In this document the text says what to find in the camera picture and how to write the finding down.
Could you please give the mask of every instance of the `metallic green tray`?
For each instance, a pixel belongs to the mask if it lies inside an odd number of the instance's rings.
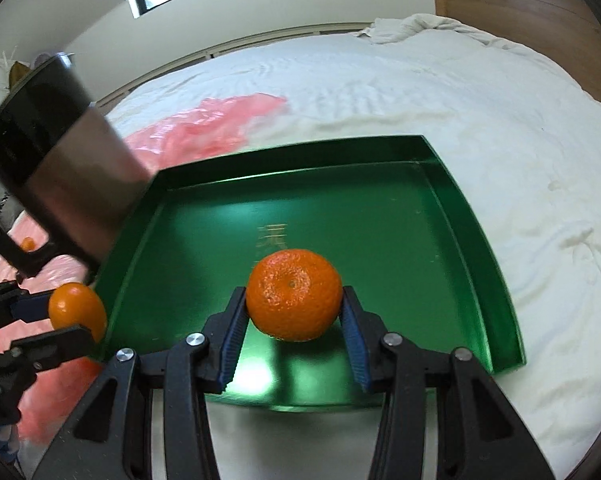
[[[525,362],[485,235],[416,136],[296,144],[158,173],[98,275],[110,324],[96,356],[169,348],[285,247],[328,258],[365,309],[424,348],[467,346],[491,372]],[[379,402],[353,382],[337,322],[300,344],[250,325],[220,400],[290,411]]]

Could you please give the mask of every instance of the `pink plastic bag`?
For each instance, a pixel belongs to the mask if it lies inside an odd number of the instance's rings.
[[[253,118],[279,110],[285,102],[266,94],[205,99],[197,108],[131,134],[125,142],[153,174],[170,166],[234,152],[247,143],[246,128]],[[26,214],[15,222],[10,235],[18,243],[29,236],[37,247],[47,240],[47,233]],[[0,257],[0,282],[15,276],[15,269]],[[80,282],[84,277],[82,264],[70,256],[59,256],[21,286],[40,292],[63,283]],[[8,349],[14,339],[51,329],[49,320],[12,323],[0,330],[0,352]],[[84,358],[39,374],[19,405],[23,413],[18,425],[21,440],[46,446],[100,370],[100,364]]]

